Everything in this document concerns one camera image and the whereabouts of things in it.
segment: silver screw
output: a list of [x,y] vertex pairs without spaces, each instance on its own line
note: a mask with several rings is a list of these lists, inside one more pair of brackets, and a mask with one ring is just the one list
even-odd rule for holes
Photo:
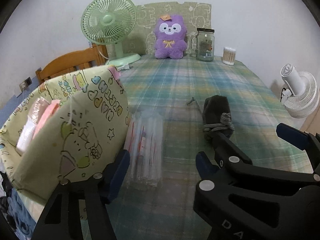
[[232,163],[238,163],[240,159],[237,156],[230,156],[229,161]]
[[68,180],[68,179],[65,179],[65,178],[60,181],[60,184],[61,184],[61,185],[66,185],[66,184],[68,184],[68,183],[69,183],[69,180]]
[[315,179],[315,181],[320,181],[320,176],[318,174],[313,174],[313,178]]
[[210,191],[214,189],[214,183],[211,180],[203,180],[199,183],[199,188],[203,191]]
[[95,179],[101,179],[101,178],[102,178],[102,173],[97,172],[96,174],[93,175],[93,177],[94,177]]

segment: purple plush toy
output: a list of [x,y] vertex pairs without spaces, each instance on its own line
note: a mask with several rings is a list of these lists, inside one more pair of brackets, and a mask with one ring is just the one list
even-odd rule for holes
[[156,58],[179,59],[183,57],[183,51],[187,49],[187,44],[184,41],[187,28],[181,15],[171,15],[171,19],[167,21],[159,18],[154,33],[157,39],[155,44]]

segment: plush toy eye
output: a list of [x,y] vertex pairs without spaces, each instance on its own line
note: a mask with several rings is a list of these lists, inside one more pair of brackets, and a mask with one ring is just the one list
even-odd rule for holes
[[163,33],[167,28],[168,28],[168,25],[166,23],[161,23],[159,27],[159,31]]
[[178,32],[181,31],[181,26],[180,26],[180,24],[178,24],[178,23],[173,24],[173,25],[172,25],[172,28],[173,28],[173,31],[174,31],[175,33],[178,33]]

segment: fan stand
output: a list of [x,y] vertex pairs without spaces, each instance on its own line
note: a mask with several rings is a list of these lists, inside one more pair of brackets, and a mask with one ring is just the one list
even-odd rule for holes
[[116,67],[130,64],[139,60],[141,57],[137,53],[123,53],[122,42],[115,43],[116,57],[111,58],[108,65],[114,65]]

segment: wooden chair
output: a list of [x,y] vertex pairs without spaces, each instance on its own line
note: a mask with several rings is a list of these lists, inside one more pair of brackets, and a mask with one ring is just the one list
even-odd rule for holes
[[89,68],[93,60],[97,65],[105,64],[106,59],[100,55],[99,51],[108,57],[106,46],[92,44],[92,48],[70,52],[54,59],[43,70],[36,71],[39,84],[50,78],[76,71],[76,66],[80,69]]

